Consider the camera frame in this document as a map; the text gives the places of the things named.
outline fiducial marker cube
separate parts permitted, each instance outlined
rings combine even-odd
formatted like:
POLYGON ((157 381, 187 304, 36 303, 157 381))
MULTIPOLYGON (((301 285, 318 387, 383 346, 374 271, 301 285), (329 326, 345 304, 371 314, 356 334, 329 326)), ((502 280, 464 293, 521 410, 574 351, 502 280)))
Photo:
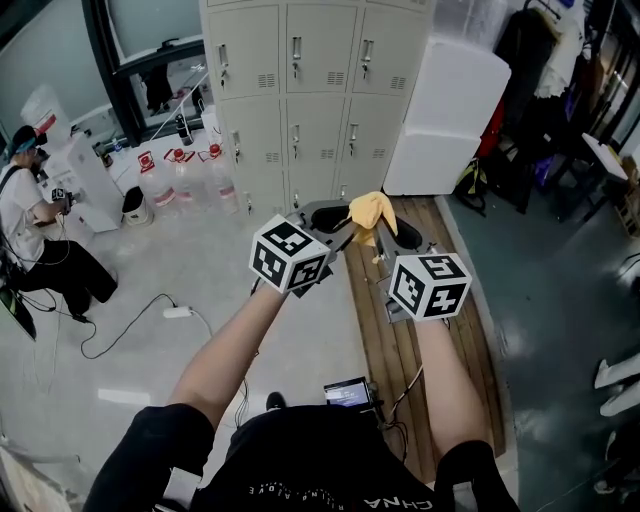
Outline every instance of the fiducial marker cube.
POLYGON ((280 293, 317 282, 331 250, 282 215, 253 235, 249 268, 280 293))
POLYGON ((389 296, 416 322, 456 316, 471 286, 457 254, 398 256, 389 296))

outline wooden floor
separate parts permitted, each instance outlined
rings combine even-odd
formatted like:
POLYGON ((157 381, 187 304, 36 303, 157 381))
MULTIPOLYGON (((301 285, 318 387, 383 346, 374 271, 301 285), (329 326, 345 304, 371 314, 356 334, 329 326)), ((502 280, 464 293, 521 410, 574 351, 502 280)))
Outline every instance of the wooden floor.
MULTIPOLYGON (((422 224, 424 231, 443 250, 455 252, 433 199, 394 198, 392 204, 397 214, 412 224, 422 224)), ((422 364, 415 328, 412 321, 393 325, 387 323, 376 285, 387 274, 382 264, 372 263, 374 249, 350 244, 345 254, 369 373, 377 385, 378 398, 384 401, 382 409, 388 418, 393 403, 422 364)), ((460 314, 451 321, 451 334, 458 355, 465 363, 491 421, 492 444, 498 457, 505 452, 498 387, 478 310, 470 294, 460 314)), ((397 419, 407 426, 407 467, 422 482, 432 482, 435 480, 439 455, 432 443, 422 378, 399 405, 397 419)), ((403 443, 398 430, 390 430, 386 438, 391 450, 402 458, 403 443)))

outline black cap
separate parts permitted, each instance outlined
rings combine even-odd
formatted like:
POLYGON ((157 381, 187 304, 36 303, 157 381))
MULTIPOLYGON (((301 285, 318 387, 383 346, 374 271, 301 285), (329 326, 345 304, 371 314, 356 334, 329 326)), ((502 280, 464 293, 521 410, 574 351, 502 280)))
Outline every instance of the black cap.
POLYGON ((23 153, 28 149, 46 143, 47 136, 44 133, 38 135, 32 126, 25 125, 21 127, 11 139, 9 156, 12 157, 16 153, 23 153))

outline white t-shirt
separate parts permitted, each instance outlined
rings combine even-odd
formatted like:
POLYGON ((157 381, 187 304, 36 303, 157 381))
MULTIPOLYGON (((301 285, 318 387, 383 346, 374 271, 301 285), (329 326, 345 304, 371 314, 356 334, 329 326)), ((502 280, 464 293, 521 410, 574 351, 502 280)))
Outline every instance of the white t-shirt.
MULTIPOLYGON (((0 181, 15 165, 10 162, 0 172, 0 181)), ((0 193, 0 228, 11 244, 11 249, 22 259, 18 260, 9 251, 9 257, 31 270, 44 252, 44 235, 33 224, 35 216, 31 209, 43 200, 38 184, 29 169, 15 172, 0 193)))

